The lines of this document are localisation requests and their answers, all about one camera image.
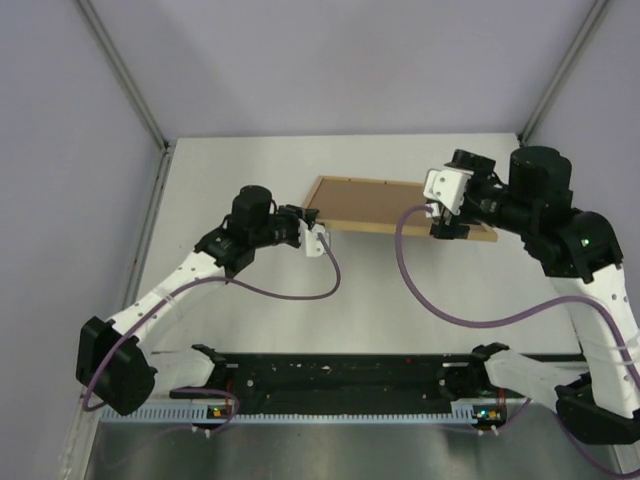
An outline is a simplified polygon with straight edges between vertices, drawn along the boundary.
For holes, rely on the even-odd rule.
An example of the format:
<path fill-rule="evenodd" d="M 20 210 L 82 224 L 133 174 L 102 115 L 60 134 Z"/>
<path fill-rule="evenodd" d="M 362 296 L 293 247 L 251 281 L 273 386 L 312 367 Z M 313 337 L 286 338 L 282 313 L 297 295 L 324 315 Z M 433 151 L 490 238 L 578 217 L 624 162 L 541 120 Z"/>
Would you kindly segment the wooden photo frame brown back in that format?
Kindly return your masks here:
<path fill-rule="evenodd" d="M 320 176 L 303 206 L 318 210 L 328 230 L 392 234 L 401 215 L 423 203 L 420 183 Z"/>

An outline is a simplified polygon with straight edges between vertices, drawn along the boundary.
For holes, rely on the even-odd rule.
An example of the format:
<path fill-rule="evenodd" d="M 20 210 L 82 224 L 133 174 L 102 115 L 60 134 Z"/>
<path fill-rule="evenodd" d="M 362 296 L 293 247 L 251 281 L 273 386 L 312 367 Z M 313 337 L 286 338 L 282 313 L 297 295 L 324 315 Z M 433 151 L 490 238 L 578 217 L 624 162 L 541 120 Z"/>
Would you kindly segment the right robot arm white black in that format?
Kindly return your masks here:
<path fill-rule="evenodd" d="M 613 227 L 573 206 L 571 162 L 553 148 L 514 150 L 506 181 L 494 168 L 492 159 L 457 150 L 428 171 L 424 196 L 437 219 L 431 233 L 453 238 L 471 221 L 519 236 L 565 304 L 588 370 L 565 371 L 494 343 L 474 349 L 469 388 L 481 396 L 498 388 L 526 396 L 585 444 L 638 442 L 639 327 Z"/>

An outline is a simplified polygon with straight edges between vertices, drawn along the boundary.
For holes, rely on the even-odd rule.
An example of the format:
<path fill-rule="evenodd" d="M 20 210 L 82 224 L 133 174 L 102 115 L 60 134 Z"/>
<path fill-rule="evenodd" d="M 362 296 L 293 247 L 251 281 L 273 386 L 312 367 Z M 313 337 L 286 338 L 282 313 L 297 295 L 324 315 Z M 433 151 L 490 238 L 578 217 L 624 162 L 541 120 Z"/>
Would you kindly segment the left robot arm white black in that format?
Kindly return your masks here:
<path fill-rule="evenodd" d="M 248 267 L 257 250 L 300 247 L 302 231 L 313 231 L 318 214 L 316 209 L 276 205 L 265 187 L 243 187 L 222 223 L 162 282 L 108 320 L 93 317 L 84 324 L 76 378 L 87 395 L 129 415 L 149 397 L 175 389 L 220 394 L 227 374 L 215 365 L 211 348 L 158 353 L 156 346 L 192 307 Z"/>

